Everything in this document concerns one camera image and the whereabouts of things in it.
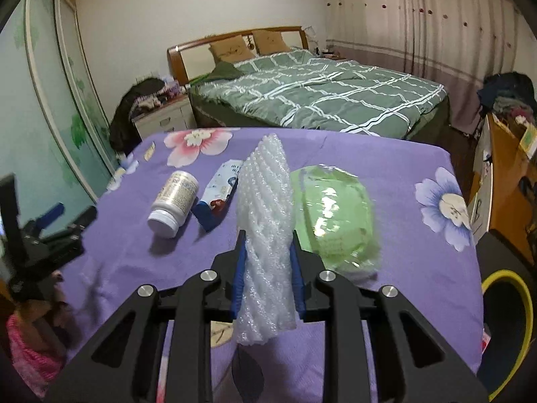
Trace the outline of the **white bubble wrap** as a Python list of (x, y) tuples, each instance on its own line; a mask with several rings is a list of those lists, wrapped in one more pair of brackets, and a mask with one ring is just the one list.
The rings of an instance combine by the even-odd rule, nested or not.
[(294, 195), (277, 135), (263, 136), (242, 165), (236, 198), (247, 258), (235, 339), (245, 346), (265, 344), (296, 327), (290, 263)]

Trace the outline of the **wooden bed headboard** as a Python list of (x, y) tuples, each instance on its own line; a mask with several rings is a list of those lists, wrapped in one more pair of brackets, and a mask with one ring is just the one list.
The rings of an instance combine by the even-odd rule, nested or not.
[[(308, 36), (301, 26), (261, 27), (260, 30), (280, 32), (288, 46), (308, 49)], [(209, 50), (210, 44), (236, 36), (241, 36), (247, 48), (253, 54), (257, 54), (258, 46), (252, 32), (253, 29), (246, 29), (210, 35), (169, 47), (166, 50), (166, 56), (170, 74), (182, 86), (188, 86), (193, 79), (211, 72), (216, 65), (214, 56)]]

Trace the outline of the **white nightstand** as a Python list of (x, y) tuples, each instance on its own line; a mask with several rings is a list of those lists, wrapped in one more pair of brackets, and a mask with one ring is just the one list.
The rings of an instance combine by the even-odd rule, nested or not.
[(188, 96), (179, 96), (133, 121), (142, 140), (155, 133), (197, 128)]

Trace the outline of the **green wet wipes pack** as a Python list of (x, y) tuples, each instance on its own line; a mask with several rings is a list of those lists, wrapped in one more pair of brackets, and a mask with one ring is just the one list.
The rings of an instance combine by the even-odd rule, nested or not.
[(290, 178), (301, 247), (349, 279), (373, 277), (381, 266), (376, 217), (358, 177), (315, 165), (293, 171)]

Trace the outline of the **pink white curtain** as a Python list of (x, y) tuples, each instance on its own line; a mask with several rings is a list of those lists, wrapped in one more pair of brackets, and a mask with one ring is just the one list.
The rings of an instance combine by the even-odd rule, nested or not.
[(346, 57), (443, 84), (472, 133), (485, 77), (536, 77), (536, 37), (514, 0), (327, 0), (327, 43)]

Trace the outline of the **brown pillow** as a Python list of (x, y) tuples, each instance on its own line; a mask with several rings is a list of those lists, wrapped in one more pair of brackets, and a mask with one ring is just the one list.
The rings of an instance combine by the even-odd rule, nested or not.
[(215, 63), (227, 62), (235, 64), (255, 57), (242, 36), (229, 37), (209, 44), (209, 51)]
[(279, 31), (272, 30), (253, 30), (252, 36), (260, 55), (273, 55), (276, 53), (286, 53), (291, 48), (283, 40)]

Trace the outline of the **blue white tube box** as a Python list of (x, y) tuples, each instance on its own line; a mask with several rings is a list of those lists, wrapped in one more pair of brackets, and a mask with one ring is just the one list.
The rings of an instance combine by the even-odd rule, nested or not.
[(205, 232), (213, 230), (225, 217), (242, 165), (242, 160), (230, 159), (224, 162), (209, 180), (201, 199), (192, 208), (192, 214)]

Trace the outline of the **brown left pillow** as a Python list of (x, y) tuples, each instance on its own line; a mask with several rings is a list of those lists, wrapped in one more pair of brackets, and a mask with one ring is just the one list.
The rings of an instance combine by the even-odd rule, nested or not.
[(215, 63), (227, 62), (235, 64), (255, 57), (242, 36), (229, 37), (209, 44), (209, 51)]

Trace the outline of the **sliding wardrobe door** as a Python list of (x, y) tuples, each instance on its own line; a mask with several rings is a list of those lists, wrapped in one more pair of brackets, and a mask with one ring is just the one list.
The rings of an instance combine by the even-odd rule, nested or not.
[(118, 166), (68, 0), (21, 0), (1, 32), (1, 173), (22, 223), (57, 203), (66, 226), (106, 192)]

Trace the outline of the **clothes pile on nightstand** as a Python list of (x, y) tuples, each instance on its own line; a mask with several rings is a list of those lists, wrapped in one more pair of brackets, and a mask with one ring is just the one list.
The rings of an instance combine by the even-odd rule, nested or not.
[(109, 125), (109, 143), (119, 154), (130, 154), (141, 142), (133, 119), (152, 112), (181, 95), (175, 79), (165, 82), (161, 78), (147, 77), (134, 84), (121, 98)]

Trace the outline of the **yellow rimmed trash bin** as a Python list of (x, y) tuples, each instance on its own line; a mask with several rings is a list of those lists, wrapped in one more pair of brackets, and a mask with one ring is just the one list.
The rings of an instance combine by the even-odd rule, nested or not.
[(477, 376), (489, 401), (501, 394), (532, 345), (534, 312), (530, 289), (514, 271), (501, 269), (482, 282), (482, 363)]

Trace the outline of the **white pill bottle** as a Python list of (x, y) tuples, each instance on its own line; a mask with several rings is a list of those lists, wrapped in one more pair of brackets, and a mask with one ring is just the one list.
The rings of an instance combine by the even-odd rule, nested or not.
[(153, 233), (173, 238), (185, 224), (197, 197), (198, 182), (191, 173), (175, 171), (158, 193), (147, 217)]

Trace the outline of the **pile of clothes on desk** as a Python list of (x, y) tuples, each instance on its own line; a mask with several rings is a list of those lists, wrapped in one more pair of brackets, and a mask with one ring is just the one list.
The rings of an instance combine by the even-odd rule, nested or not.
[(536, 99), (531, 79), (509, 72), (487, 76), (477, 91), (481, 119), (493, 114), (518, 139), (529, 125), (535, 124)]

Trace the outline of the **wooden desk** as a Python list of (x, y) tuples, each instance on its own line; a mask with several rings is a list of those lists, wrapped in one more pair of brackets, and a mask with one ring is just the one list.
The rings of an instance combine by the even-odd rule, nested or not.
[(484, 121), (473, 173), (468, 211), (474, 241), (493, 233), (532, 263), (526, 233), (532, 221), (532, 203), (523, 195), (519, 182), (528, 177), (534, 183), (536, 166), (494, 115), (488, 115)]

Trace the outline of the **brown right pillow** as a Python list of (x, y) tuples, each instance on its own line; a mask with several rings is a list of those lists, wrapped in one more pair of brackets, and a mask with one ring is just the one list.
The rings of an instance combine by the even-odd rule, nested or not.
[(283, 40), (279, 31), (272, 30), (253, 30), (252, 36), (260, 55), (273, 55), (276, 53), (286, 53), (291, 48)]

